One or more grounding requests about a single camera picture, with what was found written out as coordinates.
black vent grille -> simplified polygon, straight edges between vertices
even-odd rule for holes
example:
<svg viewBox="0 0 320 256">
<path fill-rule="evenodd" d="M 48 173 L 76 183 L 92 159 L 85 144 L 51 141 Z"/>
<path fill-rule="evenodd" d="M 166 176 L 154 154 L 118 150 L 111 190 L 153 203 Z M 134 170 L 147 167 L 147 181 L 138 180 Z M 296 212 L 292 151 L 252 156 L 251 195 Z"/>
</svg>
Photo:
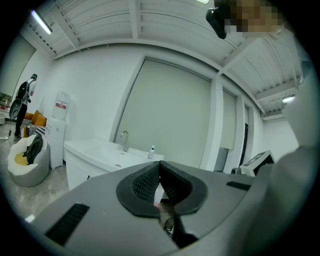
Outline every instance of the black vent grille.
<svg viewBox="0 0 320 256">
<path fill-rule="evenodd" d="M 175 167 L 161 164 L 160 183 L 171 203 L 176 205 L 186 199 L 193 189 L 190 181 L 183 178 L 173 170 L 177 172 Z"/>
<path fill-rule="evenodd" d="M 85 204 L 74 204 L 45 235 L 57 244 L 64 246 L 89 208 Z"/>
<path fill-rule="evenodd" d="M 159 166 L 154 166 L 148 172 L 137 177 L 132 183 L 135 195 L 143 200 L 153 203 L 155 192 L 159 186 Z"/>
<path fill-rule="evenodd" d="M 235 181 L 229 181 L 226 185 L 236 189 L 245 190 L 245 191 L 248 191 L 251 187 L 251 185 L 243 184 Z"/>
</svg>

ceiling light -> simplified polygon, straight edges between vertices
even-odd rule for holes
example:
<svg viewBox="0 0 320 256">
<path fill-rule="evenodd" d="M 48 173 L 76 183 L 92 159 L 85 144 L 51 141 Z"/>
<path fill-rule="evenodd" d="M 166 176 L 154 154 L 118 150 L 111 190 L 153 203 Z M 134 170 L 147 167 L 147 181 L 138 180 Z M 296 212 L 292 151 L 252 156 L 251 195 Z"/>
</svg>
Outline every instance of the ceiling light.
<svg viewBox="0 0 320 256">
<path fill-rule="evenodd" d="M 32 16 L 36 19 L 36 21 L 43 27 L 45 32 L 47 32 L 49 35 L 52 32 L 52 29 L 48 26 L 48 24 L 45 22 L 45 20 L 35 11 L 31 11 Z"/>
<path fill-rule="evenodd" d="M 203 4 L 209 3 L 209 0 L 196 0 L 196 1 L 198 1 L 198 2 L 200 2 L 200 3 L 203 3 Z"/>
<path fill-rule="evenodd" d="M 287 96 L 287 97 L 284 97 L 284 98 L 282 99 L 282 102 L 283 102 L 283 103 L 288 103 L 288 102 L 291 102 L 294 98 L 295 98 L 295 95 L 289 95 L 289 96 Z"/>
</svg>

sink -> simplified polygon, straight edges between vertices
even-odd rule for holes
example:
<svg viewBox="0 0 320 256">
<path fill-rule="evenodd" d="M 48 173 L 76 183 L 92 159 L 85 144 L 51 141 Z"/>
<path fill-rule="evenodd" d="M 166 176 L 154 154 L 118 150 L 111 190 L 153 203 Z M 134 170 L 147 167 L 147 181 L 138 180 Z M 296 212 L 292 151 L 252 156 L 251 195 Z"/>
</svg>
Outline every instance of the sink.
<svg viewBox="0 0 320 256">
<path fill-rule="evenodd" d="M 134 148 L 125 152 L 118 150 L 116 143 L 95 139 L 65 141 L 64 147 L 82 160 L 108 172 L 164 159 L 160 154 L 154 154 L 153 159 L 149 159 L 148 152 Z"/>
<path fill-rule="evenodd" d="M 130 152 L 130 149 L 128 152 L 124 152 L 111 146 L 96 146 L 83 152 L 106 165 L 116 166 L 119 169 L 154 161 L 154 159 L 148 158 L 148 154 L 146 157 L 142 157 Z"/>
</svg>

backpack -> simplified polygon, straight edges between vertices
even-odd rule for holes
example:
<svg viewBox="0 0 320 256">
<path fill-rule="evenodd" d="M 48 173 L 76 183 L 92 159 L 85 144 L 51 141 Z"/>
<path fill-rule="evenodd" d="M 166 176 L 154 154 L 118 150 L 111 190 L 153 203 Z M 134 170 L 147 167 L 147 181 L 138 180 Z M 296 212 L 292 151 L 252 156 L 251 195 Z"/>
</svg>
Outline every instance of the backpack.
<svg viewBox="0 0 320 256">
<path fill-rule="evenodd" d="M 23 82 L 20 85 L 19 90 L 17 91 L 15 98 L 18 100 L 22 100 L 22 101 L 26 100 L 29 95 L 29 89 L 30 89 L 29 84 L 26 81 Z"/>
<path fill-rule="evenodd" d="M 26 157 L 28 161 L 28 165 L 31 165 L 34 163 L 34 160 L 38 153 L 41 151 L 43 146 L 43 139 L 42 136 L 37 134 L 35 138 L 33 139 L 33 142 L 30 146 L 26 147 L 26 152 L 24 152 L 23 156 Z"/>
</svg>

